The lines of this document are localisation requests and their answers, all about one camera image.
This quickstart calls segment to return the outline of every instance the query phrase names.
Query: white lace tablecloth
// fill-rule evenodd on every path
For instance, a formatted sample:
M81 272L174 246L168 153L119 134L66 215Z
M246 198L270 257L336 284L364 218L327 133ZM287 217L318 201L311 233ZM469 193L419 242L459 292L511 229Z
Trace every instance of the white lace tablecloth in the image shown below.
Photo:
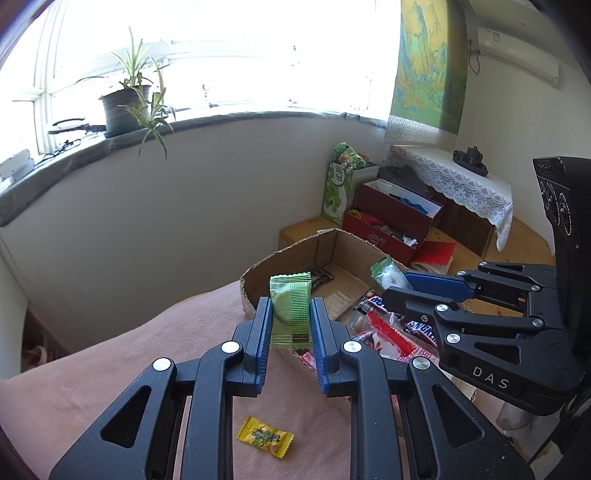
M463 168L452 154L438 148L390 147L385 165L409 165L418 178L458 205L486 218L496 227L496 248L505 248L511 221L511 185L489 173L481 177Z

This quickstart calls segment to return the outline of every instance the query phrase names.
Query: yellow candy wrapper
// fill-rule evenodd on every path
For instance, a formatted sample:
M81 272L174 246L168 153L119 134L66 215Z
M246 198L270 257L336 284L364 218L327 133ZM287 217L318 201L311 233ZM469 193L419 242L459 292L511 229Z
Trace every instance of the yellow candy wrapper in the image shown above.
M294 434L275 430L255 417L248 417L236 438L241 442L266 450L277 458L283 458L294 439Z

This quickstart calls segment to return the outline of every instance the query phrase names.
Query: air conditioner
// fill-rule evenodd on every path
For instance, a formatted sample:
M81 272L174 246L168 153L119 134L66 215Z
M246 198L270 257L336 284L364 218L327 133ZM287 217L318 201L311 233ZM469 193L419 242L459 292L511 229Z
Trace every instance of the air conditioner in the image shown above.
M490 28L478 28L480 53L504 61L558 88L558 60L538 47Z

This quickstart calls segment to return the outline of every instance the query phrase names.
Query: wall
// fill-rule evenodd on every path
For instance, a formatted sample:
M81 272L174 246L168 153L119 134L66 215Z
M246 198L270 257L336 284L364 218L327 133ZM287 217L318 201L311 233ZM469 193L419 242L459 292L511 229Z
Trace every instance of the wall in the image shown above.
M249 119L117 151L0 229L32 310L66 348L132 329L237 280L281 228L319 215L332 147L372 160L384 131L344 118Z
M0 258L0 378L21 372L22 328L27 298Z
M477 69L475 57L472 66ZM466 101L456 148L477 145L487 168L511 184L514 215L553 249L532 158L591 158L591 85L560 62L553 88L516 67L480 56L480 74L468 70Z

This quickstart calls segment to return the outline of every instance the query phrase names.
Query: green carton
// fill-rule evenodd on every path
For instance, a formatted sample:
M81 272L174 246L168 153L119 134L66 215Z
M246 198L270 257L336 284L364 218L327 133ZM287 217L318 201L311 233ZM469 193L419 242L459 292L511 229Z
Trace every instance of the green carton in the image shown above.
M378 166L368 162L368 166L359 170L348 170L337 162L329 163L326 177L322 215L338 225L343 224L345 212L353 207L357 186L375 180Z

